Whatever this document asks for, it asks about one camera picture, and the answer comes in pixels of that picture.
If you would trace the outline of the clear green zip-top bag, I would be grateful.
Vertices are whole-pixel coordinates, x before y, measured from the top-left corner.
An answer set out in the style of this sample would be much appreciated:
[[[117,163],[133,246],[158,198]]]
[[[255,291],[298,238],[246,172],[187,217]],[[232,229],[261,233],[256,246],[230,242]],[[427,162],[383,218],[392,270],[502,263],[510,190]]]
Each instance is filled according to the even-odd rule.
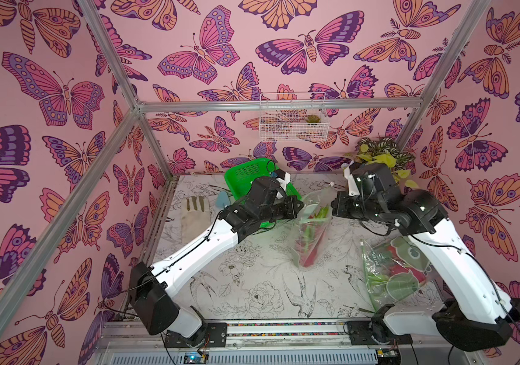
[[[319,253],[319,245],[331,223],[331,203],[336,198],[334,184],[311,192],[302,198],[301,209],[291,234],[293,261],[297,267],[308,268],[314,264]]]

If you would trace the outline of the pink dragon fruit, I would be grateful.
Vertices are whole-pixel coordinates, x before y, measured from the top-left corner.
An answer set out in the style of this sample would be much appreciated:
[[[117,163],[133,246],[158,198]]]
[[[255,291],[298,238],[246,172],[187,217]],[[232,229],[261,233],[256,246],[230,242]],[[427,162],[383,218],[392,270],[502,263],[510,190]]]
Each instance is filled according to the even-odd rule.
[[[325,232],[331,221],[330,208],[328,206],[317,207],[300,221],[299,238],[296,241],[296,249],[299,254],[299,265],[312,266],[318,253],[318,245],[325,236]]]

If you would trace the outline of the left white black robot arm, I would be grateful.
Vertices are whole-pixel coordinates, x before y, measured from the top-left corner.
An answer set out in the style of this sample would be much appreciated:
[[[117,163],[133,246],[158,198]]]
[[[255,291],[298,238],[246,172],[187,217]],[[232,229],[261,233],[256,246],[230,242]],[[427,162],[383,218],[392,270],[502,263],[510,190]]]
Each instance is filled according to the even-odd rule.
[[[287,193],[290,181],[282,170],[255,178],[245,196],[221,210],[211,226],[182,249],[151,266],[139,262],[133,267],[128,302],[149,335],[170,330],[191,346],[205,340],[208,324],[174,297],[208,263],[257,233],[263,223],[297,218],[304,204]]]

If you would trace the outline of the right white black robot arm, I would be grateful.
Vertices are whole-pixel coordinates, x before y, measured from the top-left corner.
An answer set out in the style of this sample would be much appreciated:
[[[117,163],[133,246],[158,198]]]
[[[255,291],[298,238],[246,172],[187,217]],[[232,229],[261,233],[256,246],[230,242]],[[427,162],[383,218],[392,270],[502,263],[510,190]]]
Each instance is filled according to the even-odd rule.
[[[342,166],[348,188],[337,193],[334,217],[372,221],[397,230],[418,248],[448,285],[452,299],[437,307],[399,310],[384,305],[371,319],[372,336],[441,336],[451,346],[475,352],[505,345],[520,321],[520,298],[501,290],[465,246],[445,207],[430,192],[403,194],[386,164]]]

